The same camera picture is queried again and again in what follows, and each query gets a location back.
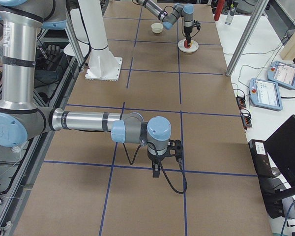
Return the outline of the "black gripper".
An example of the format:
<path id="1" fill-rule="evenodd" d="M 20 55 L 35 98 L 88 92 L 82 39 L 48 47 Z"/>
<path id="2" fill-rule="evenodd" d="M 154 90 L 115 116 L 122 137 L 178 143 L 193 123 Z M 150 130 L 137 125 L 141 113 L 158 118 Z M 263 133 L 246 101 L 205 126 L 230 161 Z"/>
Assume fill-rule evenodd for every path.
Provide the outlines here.
<path id="1" fill-rule="evenodd" d="M 147 146 L 148 158 L 152 161 L 152 177 L 160 177 L 160 161 L 162 161 L 168 154 L 168 148 L 162 150 L 155 150 L 152 144 Z"/>
<path id="2" fill-rule="evenodd" d="M 185 46 L 191 47 L 191 33 L 192 33 L 192 26 L 190 27 L 183 27 L 183 35 L 186 38 Z"/>

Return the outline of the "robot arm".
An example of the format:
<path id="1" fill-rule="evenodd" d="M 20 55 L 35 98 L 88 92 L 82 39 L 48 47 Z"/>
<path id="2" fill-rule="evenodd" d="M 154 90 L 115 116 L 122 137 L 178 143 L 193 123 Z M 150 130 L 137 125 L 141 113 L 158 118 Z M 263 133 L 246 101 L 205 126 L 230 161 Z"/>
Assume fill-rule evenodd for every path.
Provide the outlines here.
<path id="1" fill-rule="evenodd" d="M 139 113 L 65 111 L 33 101 L 37 30 L 66 20 L 63 0 L 0 0 L 3 20 L 0 145 L 13 147 L 49 131 L 110 132 L 116 143 L 147 146 L 153 176 L 164 172 L 170 156 L 171 124 L 164 117 L 144 121 Z"/>
<path id="2" fill-rule="evenodd" d="M 178 21 L 179 18 L 183 20 L 183 33 L 185 35 L 185 48 L 190 48 L 191 43 L 191 33 L 194 27 L 197 27 L 197 22 L 194 20 L 194 5 L 193 4 L 182 4 L 176 3 L 173 6 L 172 12 L 168 13 L 165 9 L 159 7 L 152 0 L 136 0 L 138 5 L 142 5 L 149 12 L 158 18 L 162 22 L 163 27 L 170 30 L 173 25 Z"/>

